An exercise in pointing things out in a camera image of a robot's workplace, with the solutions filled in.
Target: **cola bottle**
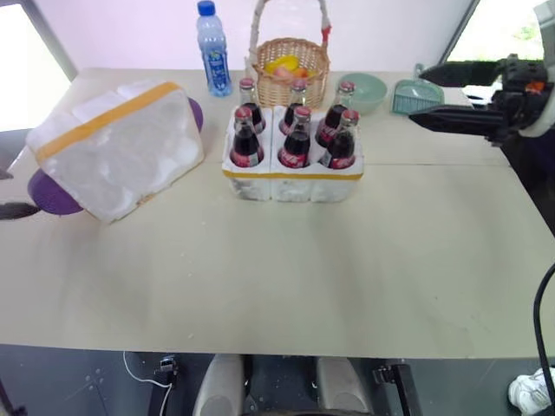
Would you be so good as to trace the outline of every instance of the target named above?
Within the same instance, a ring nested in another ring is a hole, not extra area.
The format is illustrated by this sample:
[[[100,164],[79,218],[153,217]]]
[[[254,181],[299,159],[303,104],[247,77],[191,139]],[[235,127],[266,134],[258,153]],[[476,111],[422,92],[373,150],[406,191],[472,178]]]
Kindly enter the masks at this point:
[[[291,131],[279,150],[277,158],[283,166],[298,169],[309,162],[310,149],[310,109],[305,106],[295,108]]]
[[[256,166],[264,158],[264,149],[254,133],[252,111],[248,107],[235,110],[235,136],[230,158],[239,167]]]
[[[350,108],[353,94],[355,93],[355,83],[343,81],[337,88],[336,98],[333,105],[328,110],[325,118],[318,124],[316,131],[316,142],[323,147],[327,147],[336,135],[343,111]]]
[[[328,144],[326,153],[319,163],[330,169],[345,169],[355,163],[356,125],[358,112],[345,110],[336,135]]]
[[[279,131],[287,135],[294,121],[295,108],[306,104],[306,81],[295,80],[291,84],[291,97],[284,118],[279,122]]]
[[[241,106],[248,107],[252,111],[252,125],[254,133],[261,134],[266,128],[266,120],[260,110],[260,102],[254,80],[252,78],[243,78],[239,81],[239,93],[241,96]]]

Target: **window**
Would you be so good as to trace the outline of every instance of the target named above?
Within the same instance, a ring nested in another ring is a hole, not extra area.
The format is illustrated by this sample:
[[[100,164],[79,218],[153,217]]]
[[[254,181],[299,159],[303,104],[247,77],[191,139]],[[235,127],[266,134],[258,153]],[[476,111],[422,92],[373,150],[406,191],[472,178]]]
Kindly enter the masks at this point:
[[[21,4],[0,7],[0,57],[0,132],[37,126],[69,79]]]
[[[543,59],[533,8],[545,0],[480,0],[449,61],[497,61],[509,54]]]

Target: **water bottle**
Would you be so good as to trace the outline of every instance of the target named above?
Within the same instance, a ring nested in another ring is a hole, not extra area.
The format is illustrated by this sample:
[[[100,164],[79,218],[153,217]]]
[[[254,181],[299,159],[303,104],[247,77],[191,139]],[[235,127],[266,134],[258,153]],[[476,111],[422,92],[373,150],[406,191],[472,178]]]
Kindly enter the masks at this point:
[[[216,16],[214,2],[198,3],[199,46],[205,64],[206,79],[210,94],[225,97],[232,93],[232,80],[227,68],[227,52],[222,22]]]

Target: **yellow tape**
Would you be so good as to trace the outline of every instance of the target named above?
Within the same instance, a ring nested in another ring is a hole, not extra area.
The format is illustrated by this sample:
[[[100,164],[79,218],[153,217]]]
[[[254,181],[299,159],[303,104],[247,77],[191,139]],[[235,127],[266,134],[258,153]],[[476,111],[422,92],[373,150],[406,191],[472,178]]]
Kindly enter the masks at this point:
[[[173,82],[165,82],[157,87],[154,87],[153,89],[149,89],[146,93],[124,102],[120,106],[113,108],[106,113],[93,118],[91,121],[81,124],[73,130],[69,130],[60,137],[50,141],[50,143],[47,143],[38,149],[36,152],[36,160],[40,163],[43,160],[48,159],[56,153],[61,152],[66,147],[73,145],[77,141],[85,140],[91,134],[106,127],[108,124],[122,119],[123,117],[126,117],[131,113],[152,104],[154,101],[166,94],[171,93],[172,91],[175,91],[176,89],[180,89],[180,86]]]
[[[231,172],[222,169],[227,178],[237,179],[330,179],[330,180],[358,180],[362,177],[362,173],[356,175],[333,175],[328,173],[241,173]]]

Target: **wicker basket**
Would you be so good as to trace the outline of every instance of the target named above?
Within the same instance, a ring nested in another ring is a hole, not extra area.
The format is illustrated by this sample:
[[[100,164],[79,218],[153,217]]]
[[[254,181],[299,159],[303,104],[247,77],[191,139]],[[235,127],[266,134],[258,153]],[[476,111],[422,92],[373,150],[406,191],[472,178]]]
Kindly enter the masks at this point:
[[[328,11],[324,0],[320,2],[322,11],[322,46],[304,39],[292,37],[274,39],[263,43],[257,48],[258,32],[260,27],[260,16],[264,5],[270,0],[258,0],[254,10],[254,18],[251,27],[251,48],[249,64],[258,76],[258,98],[262,107],[287,106],[291,95],[291,78],[283,78],[268,74],[264,71],[264,65],[284,55],[294,55],[299,64],[315,75],[306,78],[306,105],[317,108],[322,104],[323,95],[330,71],[330,59],[328,58],[328,36],[331,25]]]

